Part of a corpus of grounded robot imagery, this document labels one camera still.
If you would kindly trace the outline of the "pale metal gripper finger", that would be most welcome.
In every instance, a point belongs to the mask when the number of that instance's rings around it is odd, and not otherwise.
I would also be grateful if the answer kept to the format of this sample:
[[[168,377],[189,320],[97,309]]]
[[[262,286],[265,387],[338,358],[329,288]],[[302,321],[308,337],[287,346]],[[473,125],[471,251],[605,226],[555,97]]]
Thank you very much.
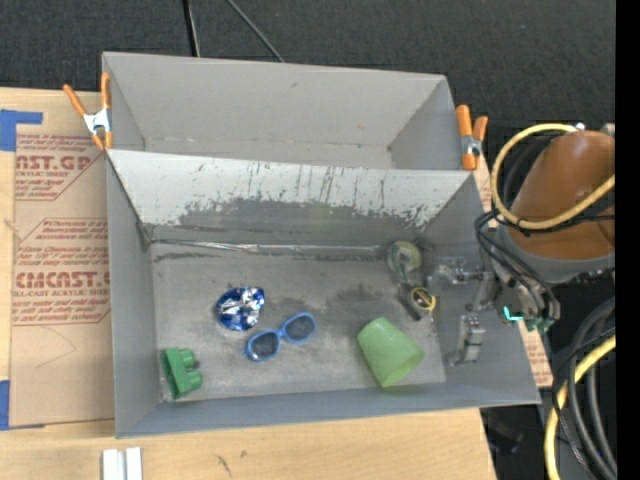
[[[428,276],[428,286],[432,289],[444,289],[449,286],[467,284],[484,278],[481,268],[471,270],[466,259],[459,256],[437,256]]]
[[[458,331],[454,349],[447,355],[449,366],[475,363],[484,343],[486,329],[477,315],[462,315],[458,321]]]

